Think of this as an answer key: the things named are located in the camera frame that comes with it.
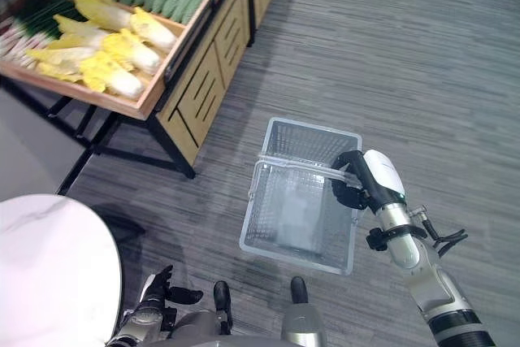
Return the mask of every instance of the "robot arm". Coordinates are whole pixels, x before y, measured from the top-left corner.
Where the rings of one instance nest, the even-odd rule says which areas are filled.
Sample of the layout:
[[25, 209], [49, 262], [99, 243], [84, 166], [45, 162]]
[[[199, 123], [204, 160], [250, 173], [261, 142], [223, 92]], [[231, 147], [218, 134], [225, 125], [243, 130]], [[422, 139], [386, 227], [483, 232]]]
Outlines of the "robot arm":
[[[335, 196], [348, 207], [369, 207], [375, 214], [380, 228], [370, 230], [366, 240], [372, 249], [388, 249], [438, 346], [494, 346], [465, 295], [440, 266], [440, 257], [467, 237], [464, 230], [441, 237], [432, 227], [426, 209], [408, 212], [401, 179], [392, 162], [380, 152], [346, 152], [332, 168], [345, 166], [361, 185], [349, 187], [333, 180]], [[413, 224], [411, 217], [415, 216], [435, 240], [433, 246], [425, 242], [427, 232]], [[441, 243], [446, 244], [437, 252]]]

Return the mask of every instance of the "wooden shelf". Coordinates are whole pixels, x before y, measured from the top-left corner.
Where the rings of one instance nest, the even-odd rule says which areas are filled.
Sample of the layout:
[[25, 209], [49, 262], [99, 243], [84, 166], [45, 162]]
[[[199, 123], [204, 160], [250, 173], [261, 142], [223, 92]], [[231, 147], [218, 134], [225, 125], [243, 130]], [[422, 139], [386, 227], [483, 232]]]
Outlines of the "wooden shelf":
[[[188, 26], [178, 24], [160, 15], [153, 14], [156, 20], [169, 28], [177, 36], [177, 41], [174, 47], [171, 48], [170, 52], [163, 56], [162, 64], [155, 75], [137, 75], [140, 80], [145, 82], [145, 91], [136, 101], [111, 95], [109, 93], [97, 93], [88, 89], [81, 83], [70, 83], [48, 76], [43, 76], [34, 70], [18, 66], [7, 61], [2, 61], [1, 59], [0, 74], [40, 87], [42, 89], [48, 89], [49, 91], [75, 98], [82, 102], [87, 102], [106, 108], [110, 111], [115, 111], [136, 119], [146, 119], [154, 109], [155, 104], [165, 90], [163, 81], [164, 72], [174, 57], [177, 58], [177, 62], [181, 61], [182, 56], [178, 55], [178, 51], [180, 50], [180, 47], [183, 46], [184, 40], [189, 35], [189, 30], [196, 28], [196, 21], [198, 20], [198, 17], [201, 15], [201, 13], [208, 7], [209, 1], [210, 0], [202, 1]], [[19, 0], [15, 3], [15, 7], [22, 7], [23, 2], [24, 0]], [[121, 3], [116, 3], [116, 5], [127, 11], [132, 11], [133, 9], [133, 7], [129, 7]], [[3, 15], [0, 20], [3, 20], [8, 16], [9, 15]]]

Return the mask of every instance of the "robotic hand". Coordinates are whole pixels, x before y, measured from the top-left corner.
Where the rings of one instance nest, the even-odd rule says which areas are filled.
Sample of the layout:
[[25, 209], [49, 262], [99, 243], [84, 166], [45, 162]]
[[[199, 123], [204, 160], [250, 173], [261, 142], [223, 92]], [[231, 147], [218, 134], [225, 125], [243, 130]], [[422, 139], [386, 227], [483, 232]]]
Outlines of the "robotic hand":
[[[381, 228], [370, 230], [366, 240], [372, 249], [390, 251], [438, 346], [494, 346], [464, 293], [440, 266], [440, 257], [467, 237], [464, 230], [439, 236], [424, 206], [408, 211], [401, 179], [392, 162], [380, 152], [346, 152], [338, 156], [332, 168], [345, 166], [361, 186], [333, 180], [334, 195], [348, 207], [369, 207], [375, 214]], [[413, 217], [420, 218], [426, 231], [412, 223]], [[427, 233], [435, 241], [433, 246], [425, 242]]]
[[192, 305], [202, 299], [199, 290], [170, 287], [172, 269], [168, 266], [149, 276], [136, 309], [127, 313], [106, 347], [136, 347], [142, 342], [156, 341], [160, 332], [171, 332], [176, 322], [177, 309], [166, 308], [167, 301]]

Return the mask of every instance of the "white round table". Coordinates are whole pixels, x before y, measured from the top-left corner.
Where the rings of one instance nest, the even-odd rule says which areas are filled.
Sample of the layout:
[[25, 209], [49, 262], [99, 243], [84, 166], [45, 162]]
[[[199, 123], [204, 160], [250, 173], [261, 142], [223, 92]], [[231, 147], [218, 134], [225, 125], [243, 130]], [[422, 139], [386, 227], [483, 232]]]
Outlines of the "white round table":
[[2, 347], [102, 347], [120, 296], [117, 246], [87, 206], [47, 194], [0, 202]]

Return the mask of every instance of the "wooden slat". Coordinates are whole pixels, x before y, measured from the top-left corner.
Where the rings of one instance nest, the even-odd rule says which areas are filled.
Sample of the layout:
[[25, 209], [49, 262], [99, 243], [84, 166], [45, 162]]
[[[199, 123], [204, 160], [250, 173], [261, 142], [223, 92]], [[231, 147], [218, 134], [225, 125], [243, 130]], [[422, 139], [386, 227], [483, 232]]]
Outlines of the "wooden slat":
[[197, 157], [198, 147], [195, 141], [193, 141], [179, 111], [175, 111], [169, 120], [159, 119], [159, 122], [171, 139], [175, 141], [175, 145], [177, 145], [177, 148], [179, 148], [188, 163], [193, 165]]
[[176, 108], [179, 103], [180, 98], [184, 94], [186, 87], [188, 86], [189, 80], [193, 73], [197, 70], [198, 64], [201, 62], [204, 57], [210, 43], [213, 41], [215, 34], [217, 33], [220, 24], [222, 23], [225, 16], [228, 14], [228, 10], [232, 6], [234, 0], [226, 0], [222, 5], [221, 11], [216, 15], [214, 22], [211, 24], [208, 29], [206, 36], [198, 46], [197, 52], [193, 55], [192, 61], [184, 70], [180, 81], [175, 86], [173, 93], [168, 99], [166, 105], [163, 107], [162, 111], [158, 114], [158, 118], [165, 116], [169, 116], [170, 113]]
[[215, 44], [211, 44], [179, 103], [179, 111], [199, 145], [210, 130], [225, 92]]
[[214, 38], [224, 86], [227, 88], [242, 59], [249, 37], [248, 0], [236, 0]]

